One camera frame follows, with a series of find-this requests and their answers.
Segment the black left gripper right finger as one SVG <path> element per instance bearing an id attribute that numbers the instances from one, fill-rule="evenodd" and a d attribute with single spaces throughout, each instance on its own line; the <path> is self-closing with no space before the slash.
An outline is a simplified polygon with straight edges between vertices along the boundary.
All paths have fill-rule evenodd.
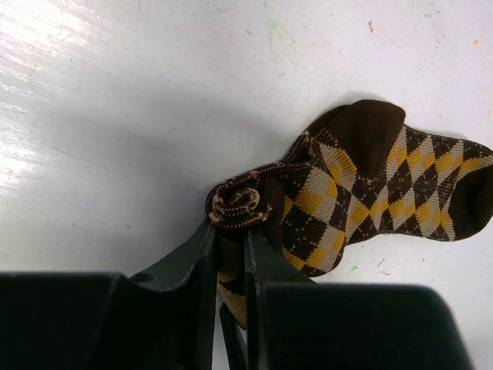
<path id="1" fill-rule="evenodd" d="M 466 369 L 449 307 L 407 284 L 318 284 L 259 228 L 244 238 L 250 369 Z"/>

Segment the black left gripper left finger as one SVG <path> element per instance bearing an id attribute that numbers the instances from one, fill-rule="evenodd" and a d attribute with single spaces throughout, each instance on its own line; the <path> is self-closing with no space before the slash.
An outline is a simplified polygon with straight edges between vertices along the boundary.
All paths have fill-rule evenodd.
<path id="1" fill-rule="evenodd" d="M 127 277 L 5 272 L 3 369 L 209 369 L 216 313 L 216 231 Z"/>

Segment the brown argyle sock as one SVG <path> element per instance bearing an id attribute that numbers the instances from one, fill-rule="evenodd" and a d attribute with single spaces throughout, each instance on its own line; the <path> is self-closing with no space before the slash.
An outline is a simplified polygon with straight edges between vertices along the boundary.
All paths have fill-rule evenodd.
<path id="1" fill-rule="evenodd" d="M 218 289 L 247 326 L 243 241 L 267 242 L 310 278 L 347 245 L 379 234 L 459 241 L 492 216 L 492 151 L 408 126 L 393 103 L 362 99 L 322 114 L 287 155 L 217 184 L 206 215 L 217 230 Z"/>

